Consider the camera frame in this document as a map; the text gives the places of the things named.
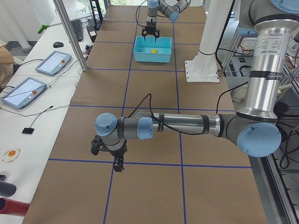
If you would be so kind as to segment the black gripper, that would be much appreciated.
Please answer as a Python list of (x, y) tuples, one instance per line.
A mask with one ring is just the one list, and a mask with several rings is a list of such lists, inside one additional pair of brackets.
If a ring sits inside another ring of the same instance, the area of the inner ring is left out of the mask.
[(124, 170), (124, 154), (127, 152), (127, 141), (120, 140), (115, 145), (104, 144), (103, 151), (109, 152), (115, 157), (113, 162), (113, 169), (115, 172), (122, 172)]
[(142, 37), (146, 40), (147, 35), (154, 35), (155, 42), (160, 37), (160, 30), (156, 28), (156, 22), (147, 21), (146, 27), (142, 29)]

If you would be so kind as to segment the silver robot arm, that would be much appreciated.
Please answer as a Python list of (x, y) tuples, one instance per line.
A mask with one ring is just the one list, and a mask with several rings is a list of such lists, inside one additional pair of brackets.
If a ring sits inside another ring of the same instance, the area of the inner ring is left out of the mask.
[(179, 18), (179, 14), (189, 7), (190, 0), (178, 0), (173, 6), (168, 5), (164, 0), (149, 0), (147, 3), (147, 21), (146, 26), (142, 29), (142, 37), (152, 35), (155, 40), (160, 37), (160, 31), (156, 28), (158, 12), (161, 12), (171, 22)]
[(213, 116), (134, 109), (127, 117), (118, 118), (106, 112), (94, 121), (97, 134), (91, 142), (91, 153), (109, 152), (114, 157), (114, 170), (121, 172), (127, 141), (151, 139), (155, 131), (163, 130), (225, 138), (251, 157), (274, 153), (282, 140), (274, 105), (290, 35), (298, 26), (296, 0), (241, 1), (239, 29), (254, 30), (257, 34), (243, 106), (235, 114)]

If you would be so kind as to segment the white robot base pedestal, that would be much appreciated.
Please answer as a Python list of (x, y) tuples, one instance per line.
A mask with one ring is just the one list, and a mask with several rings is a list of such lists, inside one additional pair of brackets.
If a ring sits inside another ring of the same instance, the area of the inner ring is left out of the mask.
[(187, 82), (219, 82), (216, 51), (234, 4), (234, 0), (210, 2), (198, 54), (192, 60), (185, 61)]

